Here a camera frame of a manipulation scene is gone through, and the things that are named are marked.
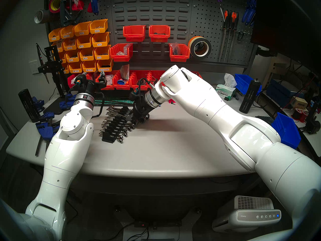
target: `black tape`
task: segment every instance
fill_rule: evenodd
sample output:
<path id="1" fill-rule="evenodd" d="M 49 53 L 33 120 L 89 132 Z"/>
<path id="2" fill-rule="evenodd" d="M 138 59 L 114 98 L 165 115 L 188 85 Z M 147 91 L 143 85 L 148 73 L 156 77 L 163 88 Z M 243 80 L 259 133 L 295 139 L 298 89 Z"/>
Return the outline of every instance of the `black tape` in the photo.
<path id="1" fill-rule="evenodd" d="M 200 60 L 207 58 L 212 51 L 211 43 L 205 38 L 194 39 L 191 43 L 191 54 L 194 58 Z"/>

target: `light switch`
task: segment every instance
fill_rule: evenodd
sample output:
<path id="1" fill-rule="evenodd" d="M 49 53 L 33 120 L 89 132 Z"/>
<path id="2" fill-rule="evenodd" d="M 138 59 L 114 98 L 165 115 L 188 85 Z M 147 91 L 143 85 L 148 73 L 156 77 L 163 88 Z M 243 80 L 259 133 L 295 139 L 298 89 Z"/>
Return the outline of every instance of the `light switch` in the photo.
<path id="1" fill-rule="evenodd" d="M 30 66 L 30 70 L 32 72 L 32 74 L 36 74 L 39 73 L 38 72 L 38 67 L 40 66 L 37 60 L 34 61 L 30 61 L 29 62 L 29 66 Z"/>

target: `vent grille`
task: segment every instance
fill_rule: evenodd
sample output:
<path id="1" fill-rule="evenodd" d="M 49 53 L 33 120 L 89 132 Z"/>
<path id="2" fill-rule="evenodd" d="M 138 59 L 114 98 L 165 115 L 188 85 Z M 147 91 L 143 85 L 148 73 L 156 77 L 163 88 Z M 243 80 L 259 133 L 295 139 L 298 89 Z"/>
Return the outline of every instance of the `vent grille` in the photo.
<path id="1" fill-rule="evenodd" d="M 238 197 L 239 209 L 271 209 L 270 201 L 268 198 L 256 197 Z"/>

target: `table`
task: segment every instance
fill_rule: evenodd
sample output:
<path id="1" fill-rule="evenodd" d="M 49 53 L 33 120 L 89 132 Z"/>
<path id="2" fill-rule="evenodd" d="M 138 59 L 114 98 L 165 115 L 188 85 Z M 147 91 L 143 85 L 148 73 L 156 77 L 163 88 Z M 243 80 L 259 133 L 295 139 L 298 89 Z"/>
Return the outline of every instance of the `table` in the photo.
<path id="1" fill-rule="evenodd" d="M 280 107 L 280 105 L 274 101 L 271 97 L 269 97 L 266 92 L 263 92 L 263 94 L 269 98 L 273 103 L 275 103 L 278 107 Z M 291 117 L 291 115 L 293 114 L 293 110 L 290 109 L 283 109 L 283 112 L 288 116 Z M 321 116 L 320 114 L 316 114 L 316 119 L 317 121 L 321 122 Z M 305 123 L 302 123 L 300 121 L 295 121 L 295 124 L 298 128 L 304 127 Z M 317 133 L 310 135 L 307 132 L 303 132 L 303 136 L 304 138 L 307 140 L 307 142 L 309 142 L 309 144 L 311 145 L 311 148 L 314 150 L 315 154 L 320 157 L 321 156 L 321 131 L 318 131 Z"/>
<path id="2" fill-rule="evenodd" d="M 243 97 L 226 102 L 238 111 Z M 106 108 L 91 119 L 95 132 L 80 173 L 127 178 L 205 178 L 248 173 L 225 149 L 220 136 L 207 124 L 186 113 L 179 105 L 165 102 L 150 112 L 150 119 L 128 132 L 121 144 L 103 142 L 99 137 Z M 94 108 L 94 115 L 100 107 Z M 58 121 L 66 111 L 55 116 Z M 260 108 L 251 108 L 248 116 L 268 116 Z M 12 140 L 7 153 L 37 165 L 44 165 L 43 141 L 35 124 L 28 121 Z"/>

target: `tissue box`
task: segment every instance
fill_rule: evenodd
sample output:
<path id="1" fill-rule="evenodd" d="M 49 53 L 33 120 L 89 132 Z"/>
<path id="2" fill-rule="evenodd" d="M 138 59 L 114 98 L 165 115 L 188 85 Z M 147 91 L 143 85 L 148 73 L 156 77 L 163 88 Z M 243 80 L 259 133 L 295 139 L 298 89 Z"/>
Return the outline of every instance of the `tissue box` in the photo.
<path id="1" fill-rule="evenodd" d="M 228 98 L 228 101 L 230 101 L 235 94 L 235 88 L 231 88 L 222 84 L 218 84 L 215 90 L 221 98 Z"/>

